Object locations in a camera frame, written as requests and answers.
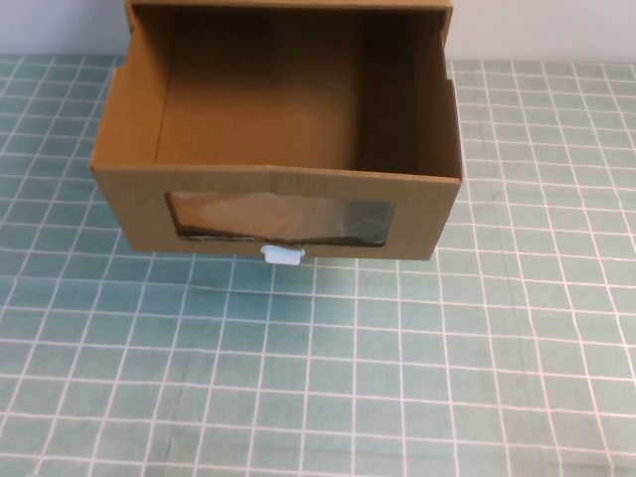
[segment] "white latch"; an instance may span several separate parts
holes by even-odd
[[[305,250],[302,248],[285,248],[278,245],[264,245],[260,251],[265,254],[267,263],[277,265],[298,265],[300,258],[305,254]]]

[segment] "open box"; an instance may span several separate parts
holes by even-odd
[[[129,0],[92,172],[132,247],[429,259],[461,184],[449,0]]]

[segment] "clear plastic window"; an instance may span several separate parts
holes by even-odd
[[[394,205],[386,201],[270,193],[169,192],[177,235],[190,240],[382,246]]]

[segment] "cardboard flap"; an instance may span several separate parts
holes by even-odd
[[[140,6],[173,7],[260,7],[437,10],[440,12],[442,42],[446,42],[453,6],[451,0],[124,0],[128,26],[134,26],[134,9]]]
[[[450,0],[126,0],[132,5],[446,10]]]

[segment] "white wall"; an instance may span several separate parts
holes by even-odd
[[[122,0],[0,0],[0,53],[118,53]],[[636,0],[454,0],[449,58],[636,61]]]
[[[636,61],[636,0],[454,0],[449,58]]]

